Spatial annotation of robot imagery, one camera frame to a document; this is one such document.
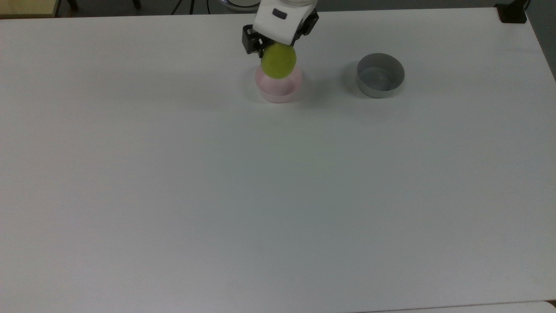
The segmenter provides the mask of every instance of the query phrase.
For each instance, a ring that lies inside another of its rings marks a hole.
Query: white table
[[[530,24],[323,13],[274,105],[252,19],[0,21],[1,312],[556,298],[556,84]],[[355,87],[372,52],[406,69],[389,99]]]
[[[556,313],[547,302],[441,307],[436,309],[389,311],[391,313]]]

